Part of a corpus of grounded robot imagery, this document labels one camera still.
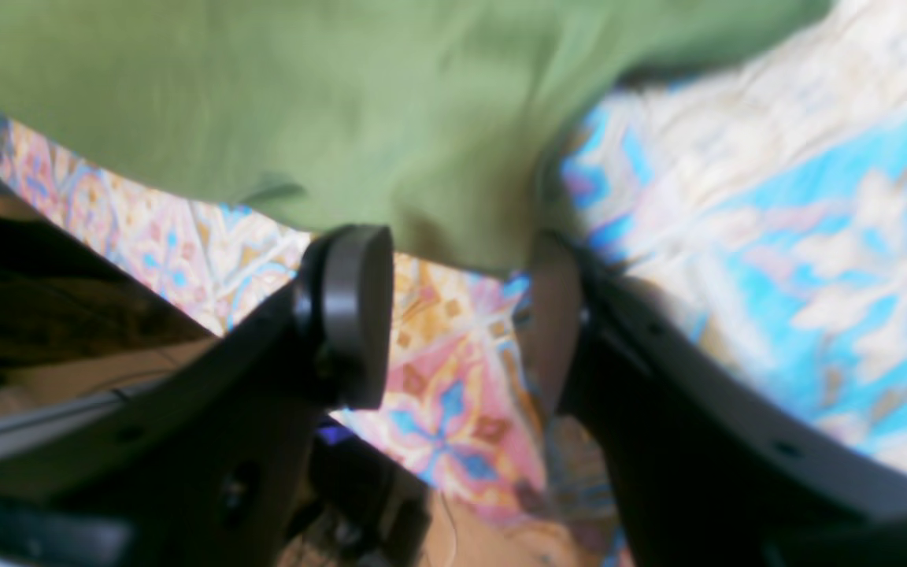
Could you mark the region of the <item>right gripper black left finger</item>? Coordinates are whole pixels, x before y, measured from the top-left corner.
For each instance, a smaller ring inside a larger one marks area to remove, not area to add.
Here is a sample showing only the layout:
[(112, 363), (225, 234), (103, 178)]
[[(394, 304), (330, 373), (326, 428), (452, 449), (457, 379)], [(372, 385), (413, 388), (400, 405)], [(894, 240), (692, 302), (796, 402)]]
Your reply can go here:
[(391, 231), (298, 275), (158, 383), (0, 419), (0, 566), (271, 566), (323, 415), (380, 406)]

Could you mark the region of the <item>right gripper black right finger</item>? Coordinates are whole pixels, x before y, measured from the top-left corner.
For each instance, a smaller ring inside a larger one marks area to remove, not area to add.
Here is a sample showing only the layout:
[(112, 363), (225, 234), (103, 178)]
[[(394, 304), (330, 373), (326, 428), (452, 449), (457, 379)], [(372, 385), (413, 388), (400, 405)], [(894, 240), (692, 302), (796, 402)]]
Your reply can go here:
[(739, 384), (639, 281), (542, 233), (528, 362), (600, 445), (639, 566), (907, 566), (907, 474)]

